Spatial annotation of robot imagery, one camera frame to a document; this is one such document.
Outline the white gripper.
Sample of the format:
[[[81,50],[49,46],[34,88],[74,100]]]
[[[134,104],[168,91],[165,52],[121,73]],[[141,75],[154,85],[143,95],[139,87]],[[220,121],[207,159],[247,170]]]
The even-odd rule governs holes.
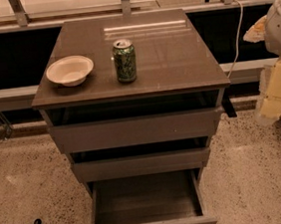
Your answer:
[[[265,37],[266,20],[267,16],[259,18],[259,20],[244,33],[243,40],[250,43],[263,41]],[[259,99],[256,104],[255,120],[262,126],[272,125],[275,121],[279,120],[281,116],[281,57],[274,65],[264,67],[259,82],[259,92],[265,98]]]

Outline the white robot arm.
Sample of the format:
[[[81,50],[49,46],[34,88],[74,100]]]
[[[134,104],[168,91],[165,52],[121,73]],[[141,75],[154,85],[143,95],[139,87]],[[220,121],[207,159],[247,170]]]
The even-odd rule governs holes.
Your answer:
[[[260,125],[271,125],[281,116],[281,0],[275,0],[267,14],[244,34],[246,42],[264,41],[266,50],[279,57],[273,66],[265,66],[260,76],[260,96],[255,119]]]

